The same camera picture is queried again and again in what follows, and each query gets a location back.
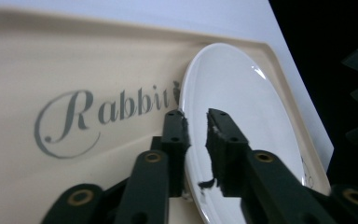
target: white plate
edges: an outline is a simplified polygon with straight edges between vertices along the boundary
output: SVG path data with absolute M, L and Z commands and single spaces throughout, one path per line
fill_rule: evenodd
M 206 223 L 244 223 L 240 199 L 224 198 L 220 189 L 200 191 L 198 183 L 212 178 L 205 148 L 208 108 L 227 112 L 250 141 L 252 149 L 275 153 L 301 180 L 304 170 L 295 133 L 280 97 L 257 64 L 228 44 L 201 50 L 186 71 L 180 109 L 188 119 L 191 147 L 186 173 Z

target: beige tray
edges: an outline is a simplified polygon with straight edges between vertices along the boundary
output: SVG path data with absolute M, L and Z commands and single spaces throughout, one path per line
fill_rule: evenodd
M 0 10 L 0 223 L 38 223 L 73 185 L 107 189 L 128 177 L 137 154 L 161 135 L 163 115 L 177 108 L 187 65 L 214 42 L 242 49 L 269 77 L 295 129 L 307 186 L 327 193 L 324 169 L 268 45 Z M 193 203 L 176 199 L 170 223 L 201 218 Z

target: oval plate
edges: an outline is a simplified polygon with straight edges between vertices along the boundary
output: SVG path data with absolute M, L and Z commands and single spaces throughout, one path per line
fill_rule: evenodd
M 258 65 L 228 44 L 202 49 L 187 68 L 179 108 L 188 121 L 191 147 L 186 175 L 206 223 L 245 223 L 239 198 L 224 198 L 220 189 L 201 192 L 198 183 L 212 179 L 205 147 L 209 108 L 227 112 L 250 141 L 252 149 L 275 153 L 301 180 L 304 169 L 292 125 L 282 101 Z

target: black background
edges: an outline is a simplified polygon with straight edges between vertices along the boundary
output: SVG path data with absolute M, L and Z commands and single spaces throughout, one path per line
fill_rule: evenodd
M 358 0 L 269 0 L 312 102 L 334 145 L 330 184 L 358 186 L 358 72 L 341 61 L 358 49 Z

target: white tabletop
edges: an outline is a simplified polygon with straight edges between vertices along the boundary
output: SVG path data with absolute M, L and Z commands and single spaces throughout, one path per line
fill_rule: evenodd
M 296 69 L 268 0 L 0 0 L 0 7 L 126 21 L 268 43 L 287 76 L 313 144 L 327 170 L 333 146 Z

